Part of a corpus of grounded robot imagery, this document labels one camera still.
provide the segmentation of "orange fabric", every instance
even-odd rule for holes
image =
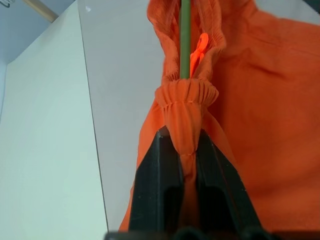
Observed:
[[[196,45],[195,51],[190,55],[190,78],[192,77],[192,74],[194,74],[198,64],[204,58],[208,43],[209,35],[204,32],[200,35],[200,39],[198,41],[198,44]]]
[[[239,171],[267,230],[320,230],[320,27],[277,19],[252,0],[192,1],[191,52],[202,33],[208,46],[192,78],[179,79],[178,2],[148,6],[165,59],[136,167],[166,125],[184,173],[180,223],[197,225],[203,128]],[[120,231],[128,229],[131,198],[132,191]]]

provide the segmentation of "white panel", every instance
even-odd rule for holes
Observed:
[[[81,0],[79,12],[109,230],[125,215],[140,128],[161,85],[164,54],[149,0]]]
[[[7,66],[0,239],[99,240],[106,231],[75,2]]]

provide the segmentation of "gray surface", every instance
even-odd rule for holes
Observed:
[[[139,131],[161,83],[163,52],[148,0],[79,0],[109,230],[117,230],[134,179]],[[257,0],[278,17],[319,23],[301,0]]]

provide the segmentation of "green rod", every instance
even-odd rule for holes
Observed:
[[[180,78],[190,77],[190,1],[181,0]]]

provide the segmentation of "wooden stick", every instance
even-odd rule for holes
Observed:
[[[59,16],[53,12],[50,8],[48,8],[45,4],[43,4],[39,0],[23,0],[26,4],[28,4],[31,8],[33,8],[36,12],[42,15],[45,19],[47,19],[50,23],[53,23]]]

